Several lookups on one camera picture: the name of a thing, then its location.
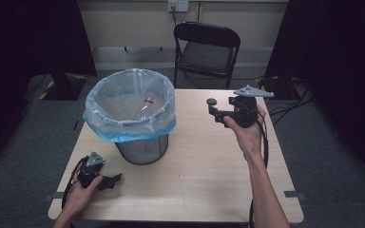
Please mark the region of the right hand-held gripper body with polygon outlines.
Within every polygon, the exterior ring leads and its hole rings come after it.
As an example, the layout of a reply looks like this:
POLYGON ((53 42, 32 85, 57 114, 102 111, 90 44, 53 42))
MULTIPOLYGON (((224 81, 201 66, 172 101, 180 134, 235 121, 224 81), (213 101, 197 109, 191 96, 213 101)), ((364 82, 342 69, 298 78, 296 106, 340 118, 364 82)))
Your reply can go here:
POLYGON ((229 104, 234 107, 232 119, 243 128, 251 126, 258 119, 257 97, 273 98, 273 92, 264 91, 249 85, 236 89, 235 97, 229 98, 229 104))

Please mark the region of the person's right hand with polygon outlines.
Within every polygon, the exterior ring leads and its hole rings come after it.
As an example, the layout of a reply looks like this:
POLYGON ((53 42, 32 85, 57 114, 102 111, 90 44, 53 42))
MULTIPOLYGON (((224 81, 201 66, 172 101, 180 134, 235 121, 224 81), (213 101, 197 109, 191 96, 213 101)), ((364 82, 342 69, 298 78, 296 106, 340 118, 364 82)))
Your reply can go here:
POLYGON ((228 127, 235 133, 239 147, 243 152, 244 158, 248 162, 261 161, 261 138, 262 138, 262 118, 265 112, 259 108, 259 123, 254 123, 250 127, 242 128, 232 118, 225 117, 224 120, 228 127))

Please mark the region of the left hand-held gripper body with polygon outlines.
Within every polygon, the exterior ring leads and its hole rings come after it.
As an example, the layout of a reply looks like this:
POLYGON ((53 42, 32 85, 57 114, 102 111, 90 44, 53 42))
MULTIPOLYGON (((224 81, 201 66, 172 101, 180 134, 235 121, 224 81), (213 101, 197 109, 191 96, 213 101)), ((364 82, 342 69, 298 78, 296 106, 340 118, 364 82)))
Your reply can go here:
POLYGON ((82 167, 78 173, 78 181, 84 188, 90 186, 93 180, 99 175, 104 166, 105 159, 97 152, 92 151, 89 156, 86 156, 82 161, 82 167))

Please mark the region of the person's left hand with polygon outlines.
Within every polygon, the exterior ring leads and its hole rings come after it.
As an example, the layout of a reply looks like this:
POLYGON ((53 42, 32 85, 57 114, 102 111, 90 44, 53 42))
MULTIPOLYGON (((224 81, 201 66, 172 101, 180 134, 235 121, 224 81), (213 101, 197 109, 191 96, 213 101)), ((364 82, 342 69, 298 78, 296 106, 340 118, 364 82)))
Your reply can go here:
POLYGON ((67 195, 67 202, 61 215, 67 219, 75 219, 87 206, 93 192, 102 182, 103 176, 96 177, 89 187, 84 188, 77 180, 77 176, 72 178, 71 187, 67 195))

